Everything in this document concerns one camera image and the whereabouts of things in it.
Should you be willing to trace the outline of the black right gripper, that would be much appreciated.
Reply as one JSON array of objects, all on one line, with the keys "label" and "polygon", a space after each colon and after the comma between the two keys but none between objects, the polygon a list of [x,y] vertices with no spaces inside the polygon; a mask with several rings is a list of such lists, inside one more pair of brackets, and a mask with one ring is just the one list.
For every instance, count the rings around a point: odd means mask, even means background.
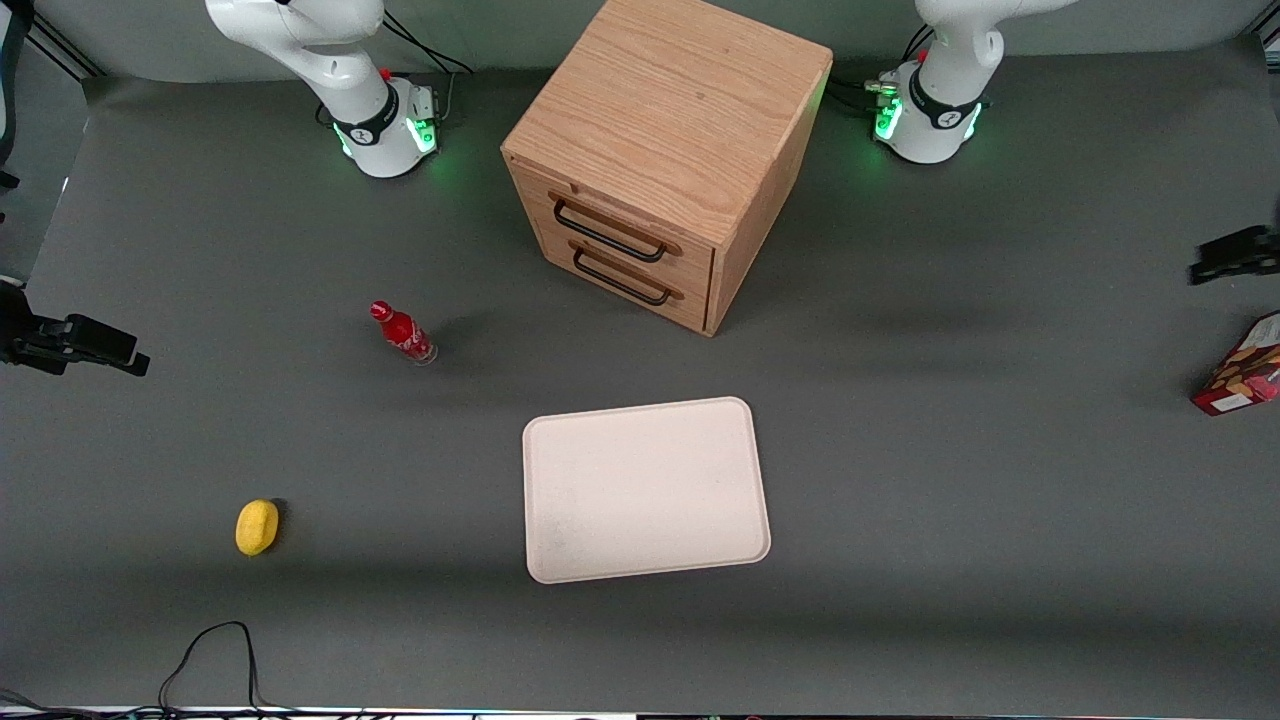
[{"label": "black right gripper", "polygon": [[1,282],[1,360],[47,374],[64,374],[68,363],[91,363],[115,368],[133,377],[146,377],[150,356],[137,351],[138,340],[93,318],[70,314],[61,346],[47,333],[49,319],[29,307],[26,292],[10,281]]}]

